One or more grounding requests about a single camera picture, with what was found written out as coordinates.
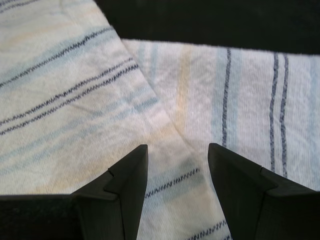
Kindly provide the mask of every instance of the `striped towel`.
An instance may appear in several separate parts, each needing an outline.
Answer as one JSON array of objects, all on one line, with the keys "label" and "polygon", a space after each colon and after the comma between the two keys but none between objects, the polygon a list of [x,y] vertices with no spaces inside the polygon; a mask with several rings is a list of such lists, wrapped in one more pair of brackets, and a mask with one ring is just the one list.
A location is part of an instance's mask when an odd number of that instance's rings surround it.
[{"label": "striped towel", "polygon": [[137,239],[230,240],[219,143],[320,190],[320,58],[121,41],[92,0],[0,0],[0,194],[71,193],[139,144]]}]

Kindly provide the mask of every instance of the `fabric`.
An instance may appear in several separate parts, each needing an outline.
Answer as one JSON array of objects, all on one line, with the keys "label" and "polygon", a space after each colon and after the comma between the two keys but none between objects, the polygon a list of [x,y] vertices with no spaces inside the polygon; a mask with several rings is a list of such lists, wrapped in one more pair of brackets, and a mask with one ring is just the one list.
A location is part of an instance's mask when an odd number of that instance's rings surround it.
[{"label": "fabric", "polygon": [[231,239],[222,146],[320,190],[320,58],[121,40],[92,0],[0,1],[0,194],[71,193],[140,144],[137,239]]}]

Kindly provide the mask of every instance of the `dark background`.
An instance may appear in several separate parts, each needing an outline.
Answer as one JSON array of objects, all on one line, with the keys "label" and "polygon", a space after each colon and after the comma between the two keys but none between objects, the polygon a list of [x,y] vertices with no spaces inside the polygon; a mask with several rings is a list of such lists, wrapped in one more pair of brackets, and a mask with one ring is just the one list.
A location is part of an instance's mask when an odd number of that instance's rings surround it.
[{"label": "dark background", "polygon": [[96,0],[125,39],[320,54],[320,0]]}]

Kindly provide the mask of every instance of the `white towel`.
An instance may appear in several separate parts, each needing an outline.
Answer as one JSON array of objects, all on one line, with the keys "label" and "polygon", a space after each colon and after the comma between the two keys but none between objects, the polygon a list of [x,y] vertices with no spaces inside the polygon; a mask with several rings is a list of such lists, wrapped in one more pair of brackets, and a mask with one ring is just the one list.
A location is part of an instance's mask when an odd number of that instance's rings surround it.
[{"label": "white towel", "polygon": [[0,194],[71,193],[139,144],[137,239],[231,239],[219,143],[320,190],[320,58],[121,41],[92,0],[0,1]]}]

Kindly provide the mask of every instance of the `striped fabric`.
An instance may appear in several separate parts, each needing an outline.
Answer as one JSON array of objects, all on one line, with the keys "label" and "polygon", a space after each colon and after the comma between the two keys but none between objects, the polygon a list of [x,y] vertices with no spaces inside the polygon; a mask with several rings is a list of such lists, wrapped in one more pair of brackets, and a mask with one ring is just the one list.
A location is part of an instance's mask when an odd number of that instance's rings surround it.
[{"label": "striped fabric", "polygon": [[319,75],[317,56],[121,41],[92,0],[0,0],[0,194],[71,193],[148,144],[137,239],[230,240],[208,144],[319,191]]}]

